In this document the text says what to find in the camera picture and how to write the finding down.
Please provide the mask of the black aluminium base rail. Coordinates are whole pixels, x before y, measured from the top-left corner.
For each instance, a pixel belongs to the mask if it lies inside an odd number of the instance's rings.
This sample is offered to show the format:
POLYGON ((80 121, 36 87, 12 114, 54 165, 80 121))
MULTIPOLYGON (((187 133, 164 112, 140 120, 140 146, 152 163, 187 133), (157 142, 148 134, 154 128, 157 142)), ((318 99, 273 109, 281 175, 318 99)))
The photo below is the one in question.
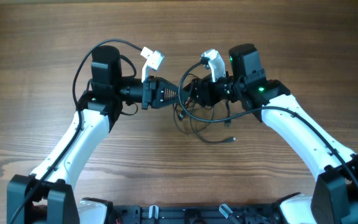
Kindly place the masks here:
POLYGON ((227 216, 219 211, 218 206, 201 207, 140 207, 115 206, 114 223, 122 224, 191 224, 191 223, 286 223, 286 219, 278 210, 276 203, 250 204, 243 206, 229 206, 227 216))

